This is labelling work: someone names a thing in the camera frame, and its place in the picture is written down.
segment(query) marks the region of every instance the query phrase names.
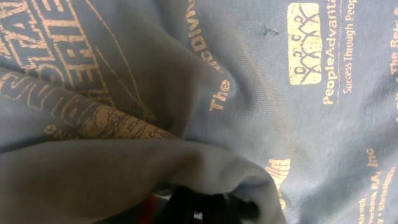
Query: black object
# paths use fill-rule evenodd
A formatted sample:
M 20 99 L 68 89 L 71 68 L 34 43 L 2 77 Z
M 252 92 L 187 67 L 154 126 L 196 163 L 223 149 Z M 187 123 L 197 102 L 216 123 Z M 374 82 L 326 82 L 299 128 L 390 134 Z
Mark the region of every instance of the black object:
M 202 213 L 202 221 L 194 218 L 195 213 Z M 204 195 L 181 187 L 172 195 L 157 224 L 242 224 L 241 220 L 254 220 L 258 215 L 255 203 L 231 194 Z

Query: yellow logo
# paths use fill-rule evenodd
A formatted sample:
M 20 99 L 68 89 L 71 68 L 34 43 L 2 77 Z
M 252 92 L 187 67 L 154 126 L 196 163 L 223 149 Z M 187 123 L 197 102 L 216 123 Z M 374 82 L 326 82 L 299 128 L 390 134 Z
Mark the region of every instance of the yellow logo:
M 290 3 L 287 8 L 289 80 L 291 85 L 319 83 L 322 79 L 322 39 L 317 3 Z
M 286 207 L 286 202 L 282 198 L 282 193 L 280 191 L 280 185 L 286 179 L 287 174 L 290 169 L 290 159 L 270 159 L 268 163 L 271 167 L 266 167 L 266 171 L 271 175 L 276 184 L 279 194 L 279 202 L 282 209 Z

